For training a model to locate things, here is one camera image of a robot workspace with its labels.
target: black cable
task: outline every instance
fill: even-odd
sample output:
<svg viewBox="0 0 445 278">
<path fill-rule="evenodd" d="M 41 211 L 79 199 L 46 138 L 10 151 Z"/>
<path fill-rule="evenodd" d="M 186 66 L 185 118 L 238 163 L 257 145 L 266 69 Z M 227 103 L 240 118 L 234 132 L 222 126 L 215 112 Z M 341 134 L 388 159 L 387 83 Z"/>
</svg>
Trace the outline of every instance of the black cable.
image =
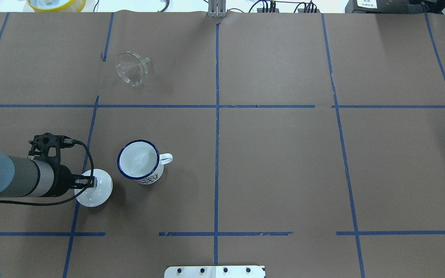
<svg viewBox="0 0 445 278">
<path fill-rule="evenodd" d="M 166 0 L 166 5 L 164 6 L 164 8 L 162 10 L 160 10 L 160 12 L 165 11 L 169 6 L 169 0 Z"/>
<path fill-rule="evenodd" d="M 305 3 L 305 2 L 301 2 L 301 3 L 299 3 L 298 5 L 296 5 L 296 8 L 295 8 L 295 10 L 293 11 L 293 13 L 295 13 L 297 10 L 298 10 L 298 7 L 300 6 L 300 5 L 305 5 L 305 8 L 307 8 L 307 3 Z"/>
<path fill-rule="evenodd" d="M 266 9 L 266 10 L 269 9 L 269 6 L 268 6 L 266 0 L 258 0 L 257 2 L 254 3 L 254 5 L 252 5 L 252 7 L 250 7 L 250 9 L 248 10 L 248 12 L 251 12 L 252 9 L 253 9 L 253 7 L 255 7 L 255 5 L 257 5 L 258 2 L 264 2 L 264 3 L 265 3 L 265 9 Z"/>
<path fill-rule="evenodd" d="M 83 146 L 83 148 L 85 149 L 88 159 L 90 160 L 90 177 L 94 176 L 94 161 L 92 160 L 92 155 L 90 155 L 90 151 L 88 150 L 87 145 L 85 145 L 85 143 L 83 143 L 82 141 L 78 141 L 78 140 L 76 140 L 76 144 Z M 20 201 L 13 201 L 13 200 L 0 200 L 0 204 L 14 204 L 14 205 L 41 206 L 41 207 L 56 206 L 56 205 L 61 205 L 61 204 L 67 203 L 73 199 L 76 199 L 76 197 L 78 197 L 80 194 L 82 194 L 85 190 L 87 190 L 87 188 L 83 188 L 82 190 L 80 190 L 80 192 L 78 192 L 71 198 L 68 198 L 63 201 L 55 202 L 55 203 L 32 203 L 32 202 L 20 202 Z"/>
<path fill-rule="evenodd" d="M 95 12 L 95 8 L 97 7 L 97 5 L 99 5 L 99 1 L 100 0 L 97 0 L 97 3 L 95 3 L 95 6 L 94 6 L 94 9 L 92 10 L 92 12 Z"/>
<path fill-rule="evenodd" d="M 291 4 L 299 4 L 299 3 L 301 3 L 301 2 L 291 2 L 291 1 L 278 1 L 278 0 L 276 0 L 276 1 L 274 1 L 274 0 L 272 0 L 273 2 L 278 2 L 278 3 L 291 3 Z"/>
<path fill-rule="evenodd" d="M 238 10 L 238 11 L 241 11 L 242 13 L 245 13 L 244 11 L 242 11 L 240 9 L 237 9 L 237 8 L 231 8 L 231 9 L 228 9 L 228 10 Z"/>
</svg>

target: metal bracket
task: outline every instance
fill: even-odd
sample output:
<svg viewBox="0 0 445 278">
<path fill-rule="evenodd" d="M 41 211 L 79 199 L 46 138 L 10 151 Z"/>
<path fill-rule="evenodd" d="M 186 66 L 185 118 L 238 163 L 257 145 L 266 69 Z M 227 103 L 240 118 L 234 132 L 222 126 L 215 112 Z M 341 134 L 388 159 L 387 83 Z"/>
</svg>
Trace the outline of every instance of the metal bracket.
<svg viewBox="0 0 445 278">
<path fill-rule="evenodd" d="M 226 17 L 226 0 L 209 0 L 209 17 Z"/>
</svg>

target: black device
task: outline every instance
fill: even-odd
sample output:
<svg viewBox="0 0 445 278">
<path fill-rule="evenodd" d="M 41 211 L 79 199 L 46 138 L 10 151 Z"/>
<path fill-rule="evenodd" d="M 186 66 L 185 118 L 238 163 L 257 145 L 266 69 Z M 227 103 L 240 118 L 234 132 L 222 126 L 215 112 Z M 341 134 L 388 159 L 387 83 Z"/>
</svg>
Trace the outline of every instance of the black device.
<svg viewBox="0 0 445 278">
<path fill-rule="evenodd" d="M 445 0 L 349 0 L 346 14 L 441 14 Z"/>
</svg>

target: enamel mug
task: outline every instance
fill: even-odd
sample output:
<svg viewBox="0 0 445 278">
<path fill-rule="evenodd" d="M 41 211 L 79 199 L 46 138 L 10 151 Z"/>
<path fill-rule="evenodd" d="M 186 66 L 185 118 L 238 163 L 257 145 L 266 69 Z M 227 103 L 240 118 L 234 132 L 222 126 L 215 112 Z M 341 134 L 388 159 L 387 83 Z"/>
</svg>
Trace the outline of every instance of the enamel mug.
<svg viewBox="0 0 445 278">
<path fill-rule="evenodd" d="M 164 172 L 164 165 L 173 160 L 171 153 L 159 154 L 154 144 L 135 140 L 124 146 L 118 155 L 118 169 L 123 176 L 141 185 L 150 185 Z"/>
</svg>

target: white saucer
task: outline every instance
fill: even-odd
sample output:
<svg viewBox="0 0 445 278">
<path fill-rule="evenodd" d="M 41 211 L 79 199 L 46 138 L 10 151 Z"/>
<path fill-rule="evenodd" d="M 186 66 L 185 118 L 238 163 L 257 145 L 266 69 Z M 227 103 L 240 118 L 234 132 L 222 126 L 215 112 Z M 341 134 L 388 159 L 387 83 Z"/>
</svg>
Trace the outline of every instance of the white saucer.
<svg viewBox="0 0 445 278">
<path fill-rule="evenodd" d="M 90 176 L 90 170 L 82 174 L 83 176 Z M 85 192 L 80 194 L 76 200 L 86 207 L 97 207 L 103 204 L 113 192 L 113 179 L 104 170 L 94 169 L 94 176 L 97 178 L 96 188 L 87 188 Z M 81 189 L 75 189 L 75 194 L 78 194 Z"/>
</svg>

